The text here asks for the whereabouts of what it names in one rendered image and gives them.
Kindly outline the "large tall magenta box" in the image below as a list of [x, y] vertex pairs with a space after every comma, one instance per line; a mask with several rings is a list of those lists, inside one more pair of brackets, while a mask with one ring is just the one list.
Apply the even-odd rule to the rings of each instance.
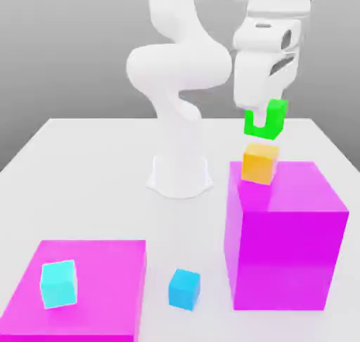
[[229, 165], [224, 255], [235, 310], [322, 310], [349, 217], [309, 161], [281, 161], [270, 185]]

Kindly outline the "large flat magenta box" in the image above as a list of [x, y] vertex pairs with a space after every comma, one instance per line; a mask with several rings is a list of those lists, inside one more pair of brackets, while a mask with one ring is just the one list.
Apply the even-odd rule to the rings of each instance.
[[[78, 300], [45, 309], [43, 264], [73, 260]], [[139, 342], [144, 240], [43, 240], [0, 317], [0, 342]]]

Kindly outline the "small blue cube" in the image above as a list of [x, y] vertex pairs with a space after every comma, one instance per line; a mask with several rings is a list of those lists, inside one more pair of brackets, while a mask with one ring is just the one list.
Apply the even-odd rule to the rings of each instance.
[[169, 305], [193, 311], [200, 295], [200, 275], [177, 269], [169, 283]]

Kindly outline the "small orange cube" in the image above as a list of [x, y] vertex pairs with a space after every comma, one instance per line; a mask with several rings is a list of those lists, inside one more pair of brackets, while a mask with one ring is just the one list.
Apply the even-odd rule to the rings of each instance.
[[250, 143], [243, 154], [242, 179], [248, 182], [270, 185], [279, 156], [279, 147]]

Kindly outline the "small cyan cube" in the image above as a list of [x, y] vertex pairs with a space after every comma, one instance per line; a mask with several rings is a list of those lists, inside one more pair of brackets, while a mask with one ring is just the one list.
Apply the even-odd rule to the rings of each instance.
[[74, 260], [43, 264], [40, 291], [45, 309], [76, 304], [78, 281]]

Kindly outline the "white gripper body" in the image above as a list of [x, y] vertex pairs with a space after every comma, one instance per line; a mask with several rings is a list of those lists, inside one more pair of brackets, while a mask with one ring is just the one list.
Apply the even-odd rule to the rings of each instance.
[[238, 52], [234, 65], [234, 101], [245, 110], [265, 110], [295, 80], [299, 50]]

